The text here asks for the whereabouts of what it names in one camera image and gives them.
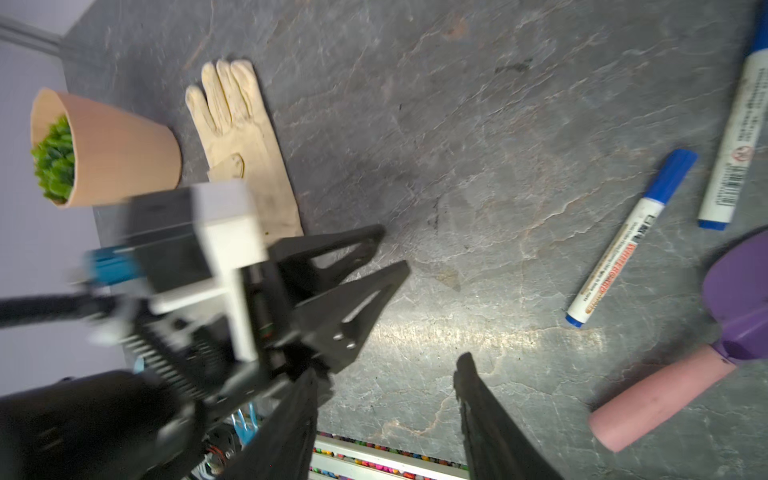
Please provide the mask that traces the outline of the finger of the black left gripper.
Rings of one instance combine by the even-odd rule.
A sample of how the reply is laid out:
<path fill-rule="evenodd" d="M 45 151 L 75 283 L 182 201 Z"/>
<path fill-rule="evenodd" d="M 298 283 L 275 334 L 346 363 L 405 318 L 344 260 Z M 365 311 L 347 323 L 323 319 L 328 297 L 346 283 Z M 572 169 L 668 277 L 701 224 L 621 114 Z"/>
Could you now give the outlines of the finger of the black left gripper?
<path fill-rule="evenodd" d="M 285 238 L 269 247 L 287 286 L 299 294 L 319 294 L 342 283 L 373 259 L 385 236 L 383 225 L 334 234 Z"/>
<path fill-rule="evenodd" d="M 405 261 L 343 283 L 295 308 L 300 342 L 337 374 L 354 363 L 397 290 L 410 274 Z"/>

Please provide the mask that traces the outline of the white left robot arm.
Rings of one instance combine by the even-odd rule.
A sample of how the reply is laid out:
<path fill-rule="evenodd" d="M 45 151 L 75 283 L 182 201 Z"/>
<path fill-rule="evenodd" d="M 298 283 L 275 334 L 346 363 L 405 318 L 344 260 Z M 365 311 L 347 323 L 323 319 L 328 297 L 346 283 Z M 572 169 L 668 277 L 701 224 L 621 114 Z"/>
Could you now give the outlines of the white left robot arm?
<path fill-rule="evenodd" d="M 207 439 L 247 402 L 278 406 L 223 470 L 226 479 L 305 479 L 319 407 L 330 378 L 352 364 L 382 310 L 409 276 L 399 261 L 354 272 L 378 250 L 379 225 L 284 239 L 264 261 L 235 271 L 231 292 L 245 310 L 252 362 L 228 355 L 195 328 L 181 350 L 160 335 L 161 319 L 140 298 L 46 295 L 1 303 L 5 328 L 63 320 L 114 324 L 145 372 L 113 370 L 6 395 L 1 400 L 5 479 L 182 479 L 210 451 Z"/>

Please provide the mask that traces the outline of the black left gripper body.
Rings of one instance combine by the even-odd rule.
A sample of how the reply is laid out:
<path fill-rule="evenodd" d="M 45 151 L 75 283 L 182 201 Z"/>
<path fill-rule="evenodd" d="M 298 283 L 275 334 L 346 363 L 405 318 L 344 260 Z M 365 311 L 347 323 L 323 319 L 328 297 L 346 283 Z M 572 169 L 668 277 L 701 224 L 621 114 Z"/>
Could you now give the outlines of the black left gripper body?
<path fill-rule="evenodd" d="M 308 259 L 252 265 L 222 278 L 206 267 L 163 267 L 128 257 L 122 280 L 139 279 L 150 296 L 139 320 L 139 335 L 126 347 L 143 367 L 192 397 L 219 395 L 225 409 L 237 400 L 231 381 L 246 397 L 280 398 L 305 367 L 304 354 L 279 351 L 288 328 L 280 309 L 325 293 L 336 285 L 334 267 Z"/>

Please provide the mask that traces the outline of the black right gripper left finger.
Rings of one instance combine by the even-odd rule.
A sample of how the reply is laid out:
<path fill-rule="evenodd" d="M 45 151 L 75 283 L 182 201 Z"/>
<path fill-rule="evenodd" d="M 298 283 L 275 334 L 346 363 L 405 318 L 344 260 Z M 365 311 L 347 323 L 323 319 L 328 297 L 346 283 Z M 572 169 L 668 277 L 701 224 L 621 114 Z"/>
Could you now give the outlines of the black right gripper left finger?
<path fill-rule="evenodd" d="M 317 432 L 319 379 L 305 371 L 222 479 L 300 480 L 309 477 Z"/>

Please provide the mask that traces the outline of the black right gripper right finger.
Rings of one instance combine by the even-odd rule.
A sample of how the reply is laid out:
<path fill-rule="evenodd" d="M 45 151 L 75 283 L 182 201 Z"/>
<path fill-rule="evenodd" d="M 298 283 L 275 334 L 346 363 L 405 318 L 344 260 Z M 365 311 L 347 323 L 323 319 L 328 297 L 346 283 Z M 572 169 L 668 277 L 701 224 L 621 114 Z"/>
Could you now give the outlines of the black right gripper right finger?
<path fill-rule="evenodd" d="M 463 444 L 471 479 L 561 477 L 480 378 L 469 352 L 458 358 L 453 384 L 460 406 Z"/>

